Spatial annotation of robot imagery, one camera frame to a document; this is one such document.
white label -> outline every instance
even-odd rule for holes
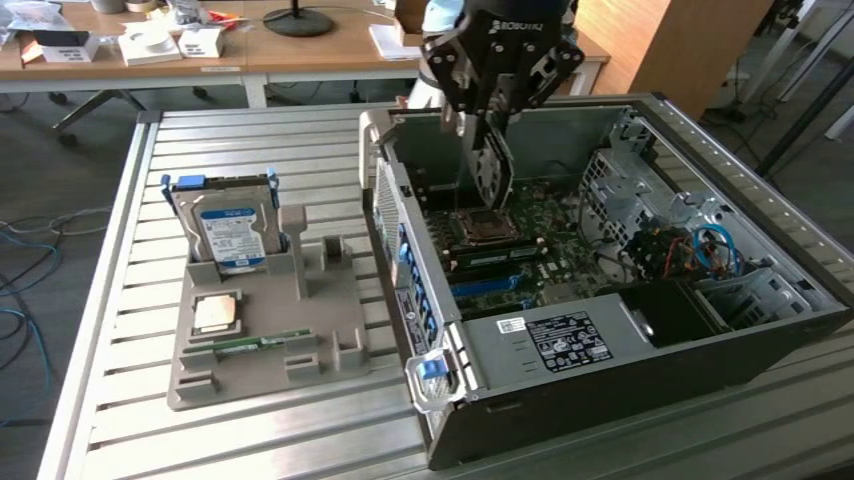
[[[470,265],[481,265],[482,263],[494,263],[494,262],[501,262],[503,260],[507,260],[507,255],[501,255],[498,257],[479,258],[478,260],[473,260],[470,262]]]
[[[231,353],[251,352],[254,350],[258,350],[258,345],[240,345],[239,347],[230,347],[230,348],[223,348],[222,350],[216,350],[216,353],[228,355]]]
[[[494,35],[502,30],[534,30],[543,31],[542,23],[522,23],[522,22],[502,22],[501,20],[493,20],[493,28],[490,28],[490,35]]]
[[[240,67],[202,67],[199,70],[204,73],[239,72]]]
[[[226,268],[246,268],[262,263],[264,242],[252,230],[258,215],[252,208],[202,212],[202,225],[214,258]]]
[[[283,344],[287,338],[284,337],[262,337],[262,345],[279,345]]]
[[[495,325],[498,325],[498,331],[502,332],[502,335],[506,333],[521,332],[525,330],[525,318],[517,317],[506,320],[498,320]]]
[[[535,253],[537,247],[526,248],[525,250],[514,250],[513,252],[510,252],[510,258],[527,257],[530,255],[534,255]]]

hard drive label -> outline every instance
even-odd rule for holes
[[[214,258],[224,267],[251,267],[264,261],[262,235],[252,230],[258,221],[254,208],[202,212],[204,234]]]
[[[614,358],[587,312],[529,321],[527,327],[546,368],[553,372]]]

white paper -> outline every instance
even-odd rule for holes
[[[405,47],[401,44],[401,38],[395,27],[391,25],[371,25],[371,38],[380,56],[386,60],[411,60],[421,58],[422,51],[418,47]]]
[[[62,7],[54,3],[15,1],[6,2],[4,7],[12,12],[10,30],[74,30],[59,13]]]

barcode label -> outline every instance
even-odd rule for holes
[[[498,325],[498,331],[502,332],[502,334],[521,332],[525,330],[525,318],[517,317],[498,320],[495,325]]]

cpu socket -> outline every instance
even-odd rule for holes
[[[469,245],[486,245],[519,238],[519,229],[513,219],[495,210],[461,210],[457,222]]]

